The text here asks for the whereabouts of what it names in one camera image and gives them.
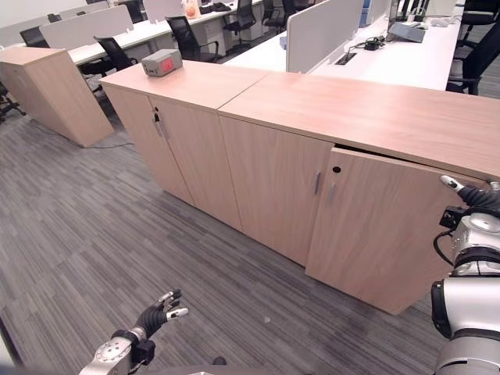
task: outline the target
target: small device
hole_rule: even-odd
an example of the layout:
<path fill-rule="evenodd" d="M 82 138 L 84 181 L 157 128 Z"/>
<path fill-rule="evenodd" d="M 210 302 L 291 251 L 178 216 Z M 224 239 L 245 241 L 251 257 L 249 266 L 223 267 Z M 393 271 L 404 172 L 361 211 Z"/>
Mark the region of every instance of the small device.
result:
<path fill-rule="evenodd" d="M 144 72 L 151 77 L 163 77 L 182 67 L 182 57 L 178 49 L 160 49 L 141 60 Z"/>
<path fill-rule="evenodd" d="M 416 43 L 422 43 L 424 36 L 425 30 L 406 26 L 399 22 L 394 23 L 389 28 L 389 31 L 387 33 L 387 39 L 389 41 L 394 40 L 394 38 L 401 38 L 406 41 L 415 41 Z"/>

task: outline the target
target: black office chair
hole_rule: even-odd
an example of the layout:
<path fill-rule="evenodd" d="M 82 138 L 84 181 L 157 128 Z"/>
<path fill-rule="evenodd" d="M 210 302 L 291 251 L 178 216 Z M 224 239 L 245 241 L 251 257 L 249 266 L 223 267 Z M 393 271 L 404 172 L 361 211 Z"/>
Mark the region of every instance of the black office chair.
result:
<path fill-rule="evenodd" d="M 118 5 L 125 5 L 127 7 L 132 23 L 144 21 L 144 17 L 141 12 L 141 3 L 139 0 L 123 0 L 119 2 Z"/>
<path fill-rule="evenodd" d="M 241 32 L 247 30 L 257 22 L 252 10 L 252 0 L 238 0 L 236 9 L 236 21 L 228 23 L 226 17 L 223 17 L 225 23 L 224 30 L 233 31 L 234 35 L 238 35 L 239 43 L 232 49 L 243 47 L 243 40 L 241 39 Z"/>
<path fill-rule="evenodd" d="M 466 0 L 462 25 L 469 25 L 463 39 L 458 42 L 458 46 L 474 48 L 477 43 L 469 41 L 469 35 L 474 26 L 491 25 L 500 17 L 500 0 Z"/>
<path fill-rule="evenodd" d="M 179 46 L 180 54 L 184 60 L 202 61 L 204 63 L 216 63 L 219 58 L 219 42 L 211 41 L 205 45 L 200 45 L 196 39 L 193 29 L 184 16 L 165 17 L 172 29 L 173 36 Z M 202 48 L 215 44 L 216 53 L 202 52 Z"/>
<path fill-rule="evenodd" d="M 262 25 L 267 27 L 276 27 L 279 34 L 285 28 L 284 16 L 281 11 L 274 7 L 273 0 L 263 0 L 264 14 L 262 15 Z"/>
<path fill-rule="evenodd" d="M 130 58 L 123 49 L 116 43 L 114 37 L 94 37 L 101 45 L 102 49 L 108 54 L 109 60 L 116 70 L 126 69 L 129 66 L 137 64 L 137 59 Z"/>
<path fill-rule="evenodd" d="M 48 43 L 40 32 L 40 27 L 32 27 L 19 32 L 27 47 L 48 48 Z"/>
<path fill-rule="evenodd" d="M 9 90 L 0 82 L 0 123 L 5 121 L 5 115 L 13 109 L 23 116 L 26 115 L 26 112 L 19 108 L 19 103 L 15 103 L 9 98 L 8 93 Z"/>
<path fill-rule="evenodd" d="M 61 16 L 59 14 L 54 14 L 54 13 L 49 13 L 47 15 L 47 18 L 48 18 L 48 21 L 50 23 L 54 23 L 54 22 L 62 20 L 62 18 L 61 18 Z"/>
<path fill-rule="evenodd" d="M 500 55 L 500 19 L 484 35 L 470 54 L 462 60 L 462 78 L 449 77 L 447 91 L 465 93 L 467 90 L 471 95 L 478 94 L 481 74 Z"/>
<path fill-rule="evenodd" d="M 316 4 L 316 0 L 313 0 L 313 2 L 309 2 L 309 0 L 295 0 L 295 9 L 297 9 L 297 12 L 300 12 L 301 10 L 310 8 L 311 6 Z"/>
<path fill-rule="evenodd" d="M 284 10 L 284 27 L 287 27 L 288 17 L 292 14 L 296 14 L 297 9 L 295 8 L 294 0 L 281 0 Z"/>

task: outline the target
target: floor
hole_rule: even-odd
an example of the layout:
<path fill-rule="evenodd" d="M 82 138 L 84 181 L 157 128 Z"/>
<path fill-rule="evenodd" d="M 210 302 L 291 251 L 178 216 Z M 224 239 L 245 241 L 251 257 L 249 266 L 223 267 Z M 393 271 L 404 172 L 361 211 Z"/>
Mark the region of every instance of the floor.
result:
<path fill-rule="evenodd" d="M 497 60 L 480 93 L 500 98 L 499 78 Z M 98 146 L 128 142 L 101 102 L 117 132 Z M 16 112 L 0 125 L 0 281 L 21 359 L 54 374 L 177 287 L 191 313 L 154 336 L 151 369 L 223 355 L 275 374 L 424 375 L 445 343 L 428 297 L 371 308 L 161 191 L 134 146 L 81 149 Z"/>

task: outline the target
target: desk divider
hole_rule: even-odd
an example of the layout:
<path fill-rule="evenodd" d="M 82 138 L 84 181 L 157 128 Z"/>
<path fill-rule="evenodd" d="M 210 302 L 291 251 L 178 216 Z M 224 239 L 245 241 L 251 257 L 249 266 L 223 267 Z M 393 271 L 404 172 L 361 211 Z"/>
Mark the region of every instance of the desk divider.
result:
<path fill-rule="evenodd" d="M 47 16 L 33 18 L 32 20 L 14 23 L 0 28 L 0 45 L 7 47 L 15 43 L 23 43 L 20 32 L 32 27 L 45 25 L 48 23 Z"/>
<path fill-rule="evenodd" d="M 76 17 L 78 12 L 92 13 L 107 8 L 108 8 L 108 2 L 95 2 L 89 5 L 63 10 L 62 12 L 59 12 L 59 15 L 63 20 L 67 20 L 68 18 Z"/>
<path fill-rule="evenodd" d="M 67 50 L 92 45 L 96 37 L 113 37 L 133 30 L 134 25 L 125 5 L 72 17 L 40 27 L 51 48 Z"/>
<path fill-rule="evenodd" d="M 150 23 L 164 21 L 165 17 L 184 15 L 180 0 L 143 0 L 143 3 Z"/>
<path fill-rule="evenodd" d="M 371 25 L 385 13 L 388 14 L 390 5 L 391 0 L 371 0 L 370 7 L 368 8 L 368 16 L 366 17 L 366 24 Z"/>
<path fill-rule="evenodd" d="M 326 0 L 287 22 L 287 72 L 307 73 L 358 30 L 363 0 Z"/>

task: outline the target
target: cabinet top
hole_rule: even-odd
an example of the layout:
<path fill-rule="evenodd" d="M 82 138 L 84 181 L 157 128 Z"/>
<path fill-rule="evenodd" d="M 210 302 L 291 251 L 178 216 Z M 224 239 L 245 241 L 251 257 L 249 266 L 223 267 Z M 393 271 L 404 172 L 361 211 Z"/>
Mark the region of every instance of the cabinet top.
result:
<path fill-rule="evenodd" d="M 500 177 L 500 101 L 495 99 L 270 73 L 219 112 L 471 177 Z"/>
<path fill-rule="evenodd" d="M 58 48 L 9 47 L 0 51 L 0 63 L 25 66 L 64 52 Z"/>
<path fill-rule="evenodd" d="M 183 60 L 183 67 L 164 77 L 149 77 L 141 64 L 100 81 L 120 88 L 168 98 L 206 109 L 218 109 L 269 72 Z"/>

